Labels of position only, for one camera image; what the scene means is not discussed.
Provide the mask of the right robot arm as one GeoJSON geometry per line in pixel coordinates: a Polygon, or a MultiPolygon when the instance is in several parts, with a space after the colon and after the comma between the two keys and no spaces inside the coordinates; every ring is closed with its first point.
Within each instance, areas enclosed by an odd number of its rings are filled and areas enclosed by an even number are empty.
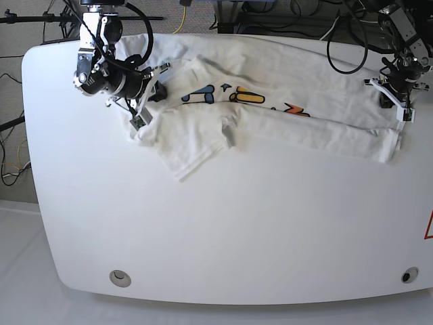
{"type": "Polygon", "coordinates": [[[80,5],[86,7],[87,11],[76,15],[81,26],[75,87],[85,95],[106,93],[113,102],[124,100],[127,110],[133,116],[137,114],[141,100],[165,100],[168,96],[166,87],[152,78],[157,72],[167,70],[170,65],[140,69],[150,58],[154,46],[150,19],[138,7],[126,1],[81,1],[80,5]],[[143,55],[134,54],[124,60],[116,58],[116,44],[123,31],[118,7],[131,10],[145,24],[147,47],[143,55]]]}

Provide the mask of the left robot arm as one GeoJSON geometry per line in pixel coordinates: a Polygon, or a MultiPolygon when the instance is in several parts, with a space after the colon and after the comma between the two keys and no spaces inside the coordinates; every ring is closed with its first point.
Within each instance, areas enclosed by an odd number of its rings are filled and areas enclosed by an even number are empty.
{"type": "Polygon", "coordinates": [[[392,39],[388,51],[393,61],[383,59],[380,85],[404,104],[410,104],[411,91],[427,90],[419,85],[423,74],[432,68],[432,2],[431,1],[361,1],[363,9],[378,15],[380,28],[392,39]]]}

